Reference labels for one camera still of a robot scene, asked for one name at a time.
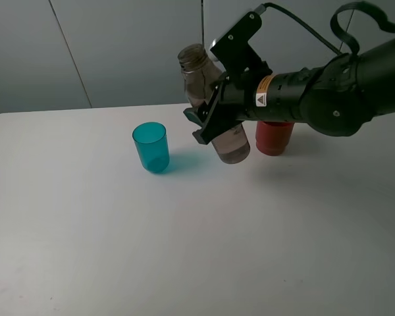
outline warning label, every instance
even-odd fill
[[[267,106],[267,94],[269,84],[271,84],[272,79],[275,77],[274,74],[264,77],[257,86],[256,90],[256,106],[266,107]]]

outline table surface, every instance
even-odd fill
[[[395,315],[395,115],[226,165],[185,107],[0,115],[0,316]]]

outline teal plastic cup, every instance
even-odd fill
[[[143,123],[134,129],[133,140],[142,166],[152,173],[163,172],[170,163],[164,125],[156,122]]]

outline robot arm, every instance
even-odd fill
[[[366,2],[340,7],[330,25],[352,53],[340,54],[315,34],[340,55],[324,67],[274,75],[248,44],[267,7],[277,5],[267,3],[248,12],[211,48],[226,72],[208,105],[184,112],[201,126],[194,132],[199,143],[208,144],[243,120],[304,122],[325,135],[351,136],[373,117],[395,112],[395,39],[358,56],[358,42],[339,27],[336,18],[339,12],[360,10],[382,30],[395,33],[395,24],[383,11]]]

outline plastic bottle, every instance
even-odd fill
[[[223,73],[209,59],[201,44],[193,44],[178,54],[186,95],[193,107],[199,107],[211,99],[211,84]],[[224,163],[243,161],[250,152],[246,132],[241,124],[231,128],[212,141],[215,151]]]

